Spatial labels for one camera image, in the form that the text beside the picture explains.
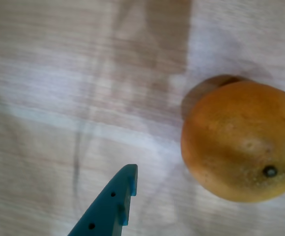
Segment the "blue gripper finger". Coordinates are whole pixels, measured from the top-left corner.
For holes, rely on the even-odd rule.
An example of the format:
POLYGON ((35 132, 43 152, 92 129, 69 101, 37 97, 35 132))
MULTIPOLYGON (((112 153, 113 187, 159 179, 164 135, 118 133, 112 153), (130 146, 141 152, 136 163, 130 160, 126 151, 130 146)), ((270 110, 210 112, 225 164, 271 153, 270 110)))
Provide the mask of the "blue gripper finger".
POLYGON ((127 164, 109 181, 69 233, 70 236, 121 236, 137 194, 138 166, 127 164))

